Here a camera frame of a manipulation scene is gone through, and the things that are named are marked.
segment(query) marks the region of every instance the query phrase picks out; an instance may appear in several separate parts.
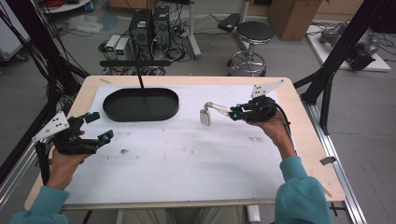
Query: white mounting plate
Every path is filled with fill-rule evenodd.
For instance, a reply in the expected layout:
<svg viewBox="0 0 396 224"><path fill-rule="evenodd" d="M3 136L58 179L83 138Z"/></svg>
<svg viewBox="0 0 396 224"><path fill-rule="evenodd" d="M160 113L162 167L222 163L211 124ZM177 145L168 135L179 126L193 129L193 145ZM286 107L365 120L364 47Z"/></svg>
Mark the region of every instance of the white mounting plate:
<svg viewBox="0 0 396 224"><path fill-rule="evenodd" d="M253 91L251 92L251 98L255 98L258 96L262 96L268 94L268 92L273 91L283 84L283 79L276 82L264 83L264 84L256 84L253 87Z"/></svg>
<svg viewBox="0 0 396 224"><path fill-rule="evenodd" d="M33 142L38 142L43 138L50 137L56 133L59 133L69 127L69 123L67 122L66 116L63 111L59 111L58 114L51 119L48 124L36 134L33 138Z"/></svg>

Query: computer tower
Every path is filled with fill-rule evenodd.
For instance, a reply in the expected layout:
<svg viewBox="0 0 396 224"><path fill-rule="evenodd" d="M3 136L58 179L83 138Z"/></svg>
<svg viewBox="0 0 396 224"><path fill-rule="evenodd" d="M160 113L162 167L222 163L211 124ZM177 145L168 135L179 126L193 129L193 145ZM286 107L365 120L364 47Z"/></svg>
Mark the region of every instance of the computer tower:
<svg viewBox="0 0 396 224"><path fill-rule="evenodd" d="M157 6L154 8L153 16L154 32L157 39L157 49L168 49L171 47L169 6Z"/></svg>
<svg viewBox="0 0 396 224"><path fill-rule="evenodd" d="M129 25L129 33L134 47L134 54L138 60L143 56L145 60L152 60L151 46L154 35L152 23L152 11L150 9L138 8Z"/></svg>

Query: white table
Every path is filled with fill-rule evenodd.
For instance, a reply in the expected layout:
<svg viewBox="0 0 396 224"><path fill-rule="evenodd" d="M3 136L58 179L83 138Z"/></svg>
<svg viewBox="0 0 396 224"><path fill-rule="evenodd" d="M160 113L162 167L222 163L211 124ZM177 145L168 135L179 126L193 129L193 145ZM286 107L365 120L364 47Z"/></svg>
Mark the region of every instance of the white table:
<svg viewBox="0 0 396 224"><path fill-rule="evenodd" d="M180 99L177 114L166 121L117 125L102 114L85 127L96 136L113 122L112 143L88 158L67 190L64 210L156 208L274 203L283 183L280 156L264 133L211 111L213 125L199 122L199 109L214 101L232 106L246 103L253 84L276 77L144 77L145 87L163 86ZM294 144L306 171L316 177L330 202L345 194L331 165L322 165L324 149L289 79L272 93L291 122ZM120 85L138 86L136 77L88 77L69 115L99 110L98 92L106 95ZM41 186L37 179L25 208Z"/></svg>

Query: white paper sheet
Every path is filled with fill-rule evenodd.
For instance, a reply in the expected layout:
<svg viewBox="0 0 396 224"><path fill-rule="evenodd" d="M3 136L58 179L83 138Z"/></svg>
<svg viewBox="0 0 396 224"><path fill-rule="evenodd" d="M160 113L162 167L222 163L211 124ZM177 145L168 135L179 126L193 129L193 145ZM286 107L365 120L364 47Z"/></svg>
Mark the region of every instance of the white paper sheet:
<svg viewBox="0 0 396 224"><path fill-rule="evenodd" d="M275 198L284 182L281 158L262 130L213 109L212 125L200 123L199 112L206 102L247 103L252 86L166 87L179 97L174 117L115 122L108 119L102 104L122 88L132 87L103 86L95 95L90 112L99 112L101 118L83 125L83 138L95 139L110 129L114 138L79 166L66 189L71 192L66 204ZM274 92L267 96L277 101Z"/></svg>

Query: rolling stool base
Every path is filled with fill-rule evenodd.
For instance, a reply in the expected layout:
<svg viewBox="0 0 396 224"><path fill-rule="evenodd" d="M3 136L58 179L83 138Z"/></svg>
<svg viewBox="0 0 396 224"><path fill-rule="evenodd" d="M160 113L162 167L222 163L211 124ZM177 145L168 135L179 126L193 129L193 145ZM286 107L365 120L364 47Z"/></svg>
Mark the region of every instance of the rolling stool base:
<svg viewBox="0 0 396 224"><path fill-rule="evenodd" d="M265 60L257 53L248 55L248 51L236 52L233 57L231 57L231 60L228 61L227 65L231 67L231 71L227 74L227 77L233 74L235 68L250 73L253 77L259 72L260 77L265 77L266 74Z"/></svg>

